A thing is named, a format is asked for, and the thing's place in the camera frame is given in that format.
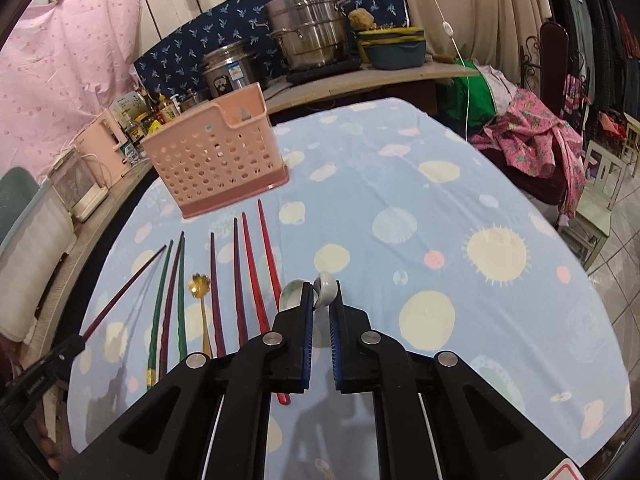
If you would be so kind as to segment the person's left hand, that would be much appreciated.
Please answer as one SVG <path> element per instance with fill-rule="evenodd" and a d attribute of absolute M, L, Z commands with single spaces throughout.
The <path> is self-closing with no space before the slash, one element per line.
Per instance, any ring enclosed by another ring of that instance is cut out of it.
<path fill-rule="evenodd" d="M 60 448 L 49 437 L 47 428 L 40 422 L 36 422 L 36 429 L 38 431 L 38 448 L 46 458 L 49 467 L 59 474 L 67 464 L 67 460 Z"/>

